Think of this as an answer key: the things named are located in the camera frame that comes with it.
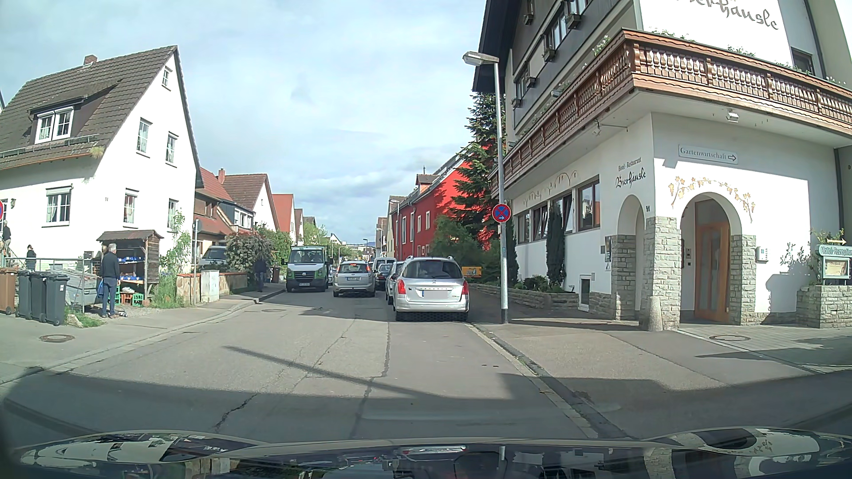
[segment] arched doorway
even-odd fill
[[[733,206],[715,196],[695,196],[681,216],[683,320],[730,322],[732,228],[724,206]]]
[[[645,268],[645,215],[635,195],[622,203],[616,233],[608,239],[614,315],[616,320],[634,320],[642,306]]]

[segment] brown trash bin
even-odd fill
[[[16,268],[0,268],[0,313],[14,313],[14,280]]]

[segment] manhole cover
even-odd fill
[[[739,334],[719,334],[716,336],[710,336],[710,339],[714,341],[748,341],[749,337],[740,336]]]
[[[71,341],[74,339],[74,336],[70,334],[46,334],[38,338],[45,343],[64,343],[65,341]]]

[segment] wooden shed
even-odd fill
[[[159,241],[163,237],[152,229],[105,231],[98,241],[115,243],[122,283],[142,285],[145,298],[159,283]]]

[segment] asphalt road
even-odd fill
[[[12,446],[115,430],[259,441],[585,438],[512,361],[458,322],[393,320],[384,296],[284,293],[71,372],[20,381]]]

